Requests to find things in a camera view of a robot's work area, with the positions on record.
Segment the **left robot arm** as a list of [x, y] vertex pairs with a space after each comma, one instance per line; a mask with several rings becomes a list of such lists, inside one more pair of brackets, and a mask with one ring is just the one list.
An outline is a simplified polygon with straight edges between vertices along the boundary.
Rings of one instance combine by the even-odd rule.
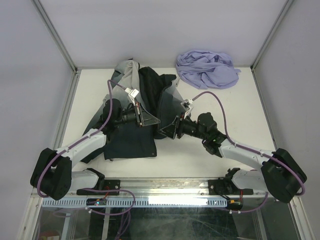
[[62, 199], [68, 192], [100, 194], [105, 189], [105, 176], [93, 168], [73, 171], [73, 167], [92, 157], [112, 142], [120, 126], [134, 123], [143, 128], [158, 125], [161, 121], [134, 101], [125, 109], [118, 99], [109, 99], [94, 128], [80, 139], [57, 149], [41, 151], [30, 184], [42, 198]]

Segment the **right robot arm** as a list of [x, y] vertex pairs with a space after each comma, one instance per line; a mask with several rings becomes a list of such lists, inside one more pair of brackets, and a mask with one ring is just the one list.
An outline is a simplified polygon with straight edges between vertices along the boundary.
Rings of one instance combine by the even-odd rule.
[[202, 113], [196, 121], [190, 117], [176, 116], [173, 122], [159, 133], [171, 138], [188, 135], [202, 141], [205, 150], [219, 158], [240, 162], [251, 167], [229, 169], [216, 191], [221, 195], [234, 194], [238, 190], [266, 192], [283, 203], [305, 193], [306, 174], [285, 149], [262, 150], [237, 143], [218, 130], [211, 113]]

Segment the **dark green grey jacket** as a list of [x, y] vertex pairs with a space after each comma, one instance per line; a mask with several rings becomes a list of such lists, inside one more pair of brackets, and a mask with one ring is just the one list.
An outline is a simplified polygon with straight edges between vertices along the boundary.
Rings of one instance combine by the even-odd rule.
[[99, 129], [106, 144], [86, 156], [89, 163], [99, 155], [106, 160], [157, 156], [155, 140], [164, 139], [161, 129], [185, 110], [175, 74], [156, 73], [129, 59], [120, 62], [111, 77], [111, 94], [88, 123], [85, 131]]

